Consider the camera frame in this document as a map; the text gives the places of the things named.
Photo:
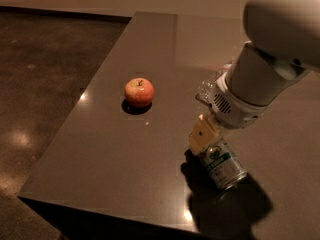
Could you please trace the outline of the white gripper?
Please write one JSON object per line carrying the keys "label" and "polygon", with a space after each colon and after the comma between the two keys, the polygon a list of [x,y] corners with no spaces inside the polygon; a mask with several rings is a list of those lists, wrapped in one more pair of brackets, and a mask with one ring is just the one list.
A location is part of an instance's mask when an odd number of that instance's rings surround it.
{"label": "white gripper", "polygon": [[258,100],[253,84],[235,72],[219,71],[213,80],[208,101],[215,114],[201,114],[189,135],[189,149],[194,155],[204,153],[221,138],[221,127],[246,128],[253,124],[266,110],[267,104]]}

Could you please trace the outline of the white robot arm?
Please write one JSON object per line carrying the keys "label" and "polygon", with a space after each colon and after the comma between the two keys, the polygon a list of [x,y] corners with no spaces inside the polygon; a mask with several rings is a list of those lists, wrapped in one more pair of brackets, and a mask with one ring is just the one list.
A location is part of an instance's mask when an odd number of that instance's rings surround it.
{"label": "white robot arm", "polygon": [[249,40],[238,57],[196,95],[209,112],[189,137],[195,155],[254,123],[283,90],[320,68],[320,0],[248,0],[243,26]]}

